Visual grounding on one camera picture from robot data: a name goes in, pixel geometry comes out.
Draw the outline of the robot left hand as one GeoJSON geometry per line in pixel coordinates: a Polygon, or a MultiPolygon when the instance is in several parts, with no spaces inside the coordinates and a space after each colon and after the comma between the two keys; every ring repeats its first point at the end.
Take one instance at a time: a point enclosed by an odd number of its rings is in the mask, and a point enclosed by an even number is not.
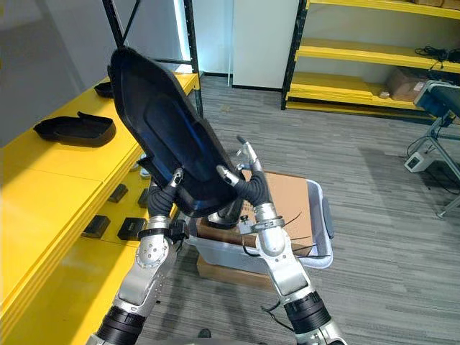
{"type": "Polygon", "coordinates": [[[170,211],[178,193],[178,186],[183,180],[183,174],[183,169],[178,168],[164,188],[161,188],[153,181],[150,183],[147,193],[147,211],[150,218],[154,216],[170,216],[170,211]]]}

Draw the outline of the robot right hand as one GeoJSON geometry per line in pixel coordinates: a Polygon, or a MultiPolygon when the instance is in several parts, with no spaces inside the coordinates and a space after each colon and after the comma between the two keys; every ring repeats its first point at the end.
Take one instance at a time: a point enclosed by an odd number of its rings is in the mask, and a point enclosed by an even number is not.
{"type": "Polygon", "coordinates": [[[238,178],[234,173],[223,165],[217,165],[216,170],[221,179],[230,185],[236,194],[248,201],[253,207],[258,207],[266,203],[273,203],[267,179],[262,169],[257,153],[252,145],[240,135],[236,138],[241,143],[241,153],[249,159],[249,168],[252,172],[249,181],[238,178]]]}

